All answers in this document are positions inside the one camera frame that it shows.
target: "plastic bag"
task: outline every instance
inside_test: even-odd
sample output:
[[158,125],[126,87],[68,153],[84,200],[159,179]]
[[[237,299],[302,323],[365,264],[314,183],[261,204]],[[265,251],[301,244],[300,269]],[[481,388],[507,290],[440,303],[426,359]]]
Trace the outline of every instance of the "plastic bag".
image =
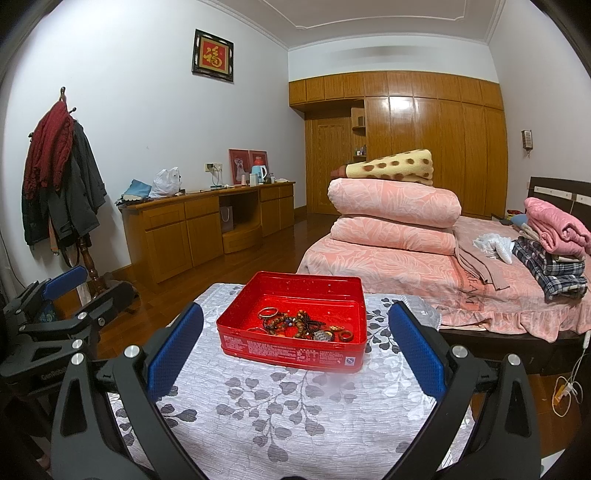
[[501,258],[503,262],[511,265],[513,259],[513,244],[508,236],[500,236],[498,233],[485,233],[472,242],[478,250],[489,258]]
[[149,197],[151,199],[171,197],[177,194],[180,189],[181,175],[178,172],[178,167],[161,170],[154,177],[154,183],[152,184]]

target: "plaid fabric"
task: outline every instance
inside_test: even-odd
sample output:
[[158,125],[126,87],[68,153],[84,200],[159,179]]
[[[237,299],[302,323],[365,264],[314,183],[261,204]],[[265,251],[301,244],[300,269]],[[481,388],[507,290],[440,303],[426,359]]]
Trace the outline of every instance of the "plaid fabric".
[[554,257],[549,254],[542,244],[528,240],[520,236],[515,242],[518,242],[521,247],[531,255],[531,258],[538,267],[542,269],[544,275],[552,275],[560,277],[562,275],[580,276],[585,271],[585,261],[575,263],[557,262]]
[[585,277],[575,275],[561,275],[558,277],[544,275],[542,269],[519,242],[514,243],[513,253],[527,267],[536,282],[542,287],[546,300],[552,300],[557,296],[580,299],[587,292],[587,279]]

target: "red sweater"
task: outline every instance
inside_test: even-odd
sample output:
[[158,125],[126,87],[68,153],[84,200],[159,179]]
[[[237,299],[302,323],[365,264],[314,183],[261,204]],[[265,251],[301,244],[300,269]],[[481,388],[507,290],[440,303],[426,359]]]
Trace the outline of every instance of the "red sweater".
[[40,187],[59,192],[64,165],[70,157],[74,119],[65,102],[58,101],[37,124],[29,145],[22,190],[33,200]]

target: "bed headboard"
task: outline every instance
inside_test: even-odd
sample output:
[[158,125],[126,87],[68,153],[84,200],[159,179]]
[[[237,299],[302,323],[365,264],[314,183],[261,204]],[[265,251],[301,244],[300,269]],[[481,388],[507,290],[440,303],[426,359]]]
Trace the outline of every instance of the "bed headboard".
[[580,180],[532,177],[528,197],[557,206],[581,220],[591,229],[591,183]]

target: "pink rolled quilt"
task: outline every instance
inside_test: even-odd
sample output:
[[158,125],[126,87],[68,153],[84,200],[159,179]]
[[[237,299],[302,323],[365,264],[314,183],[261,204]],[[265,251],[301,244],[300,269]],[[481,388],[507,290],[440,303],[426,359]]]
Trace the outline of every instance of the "pink rolled quilt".
[[375,179],[336,179],[328,196],[343,215],[365,215],[396,222],[449,228],[462,206],[456,194],[420,183]]
[[540,235],[544,249],[555,255],[591,254],[591,232],[578,218],[551,203],[529,197],[524,202],[528,225]]
[[428,254],[453,255],[456,238],[451,229],[407,225],[369,216],[342,216],[330,237],[350,244],[398,248]]

